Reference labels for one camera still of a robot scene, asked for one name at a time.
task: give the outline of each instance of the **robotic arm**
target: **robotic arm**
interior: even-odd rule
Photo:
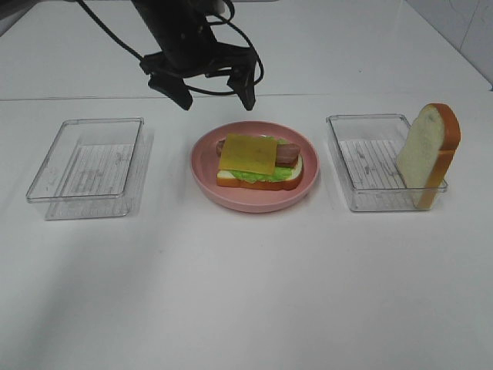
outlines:
[[[139,60],[144,73],[150,75],[149,87],[168,96],[183,109],[188,110],[192,105],[190,91],[215,96],[237,94],[247,110],[253,108],[254,86],[263,78],[263,65],[252,42],[231,23],[234,16],[231,0],[132,0],[161,48],[160,52],[145,56],[140,56],[118,39],[83,0],[66,1],[78,2],[106,33]],[[2,14],[9,15],[22,6],[33,5],[36,2],[0,2],[0,18]],[[226,4],[230,11],[228,19],[220,14],[223,4]],[[219,21],[209,22],[208,15],[215,16]],[[228,25],[245,39],[248,46],[218,42],[211,28],[214,25]],[[260,75],[255,80],[257,63]],[[185,84],[184,79],[199,75],[207,78],[228,76],[227,85],[231,90],[212,92]]]

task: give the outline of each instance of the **white bread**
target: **white bread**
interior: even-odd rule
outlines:
[[[284,181],[256,181],[254,183],[239,180],[230,171],[219,170],[216,183],[220,187],[245,187],[258,190],[292,190],[297,187],[303,178],[303,159],[298,156],[296,166],[290,177]]]
[[[404,147],[397,155],[397,168],[407,188],[439,187],[461,141],[455,114],[446,104],[427,104],[414,120]],[[429,209],[436,190],[413,196],[418,209]]]

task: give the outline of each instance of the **plastic tray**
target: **plastic tray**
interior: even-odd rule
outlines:
[[[405,186],[396,157],[410,128],[406,117],[330,116],[327,123],[330,154],[352,211],[424,210],[416,208],[416,199],[433,193],[436,201],[447,190],[445,181],[437,188]]]
[[[46,220],[121,217],[136,208],[149,154],[143,120],[65,121],[26,194]]]

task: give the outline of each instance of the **toy bread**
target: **toy bread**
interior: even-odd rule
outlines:
[[[446,104],[427,104],[414,120],[404,147],[397,155],[397,168],[407,188],[439,187],[461,141],[461,130]],[[418,191],[417,209],[429,209],[437,192]]]
[[[300,147],[285,140],[228,134],[217,143],[216,152],[216,183],[221,187],[292,190],[303,177]]]

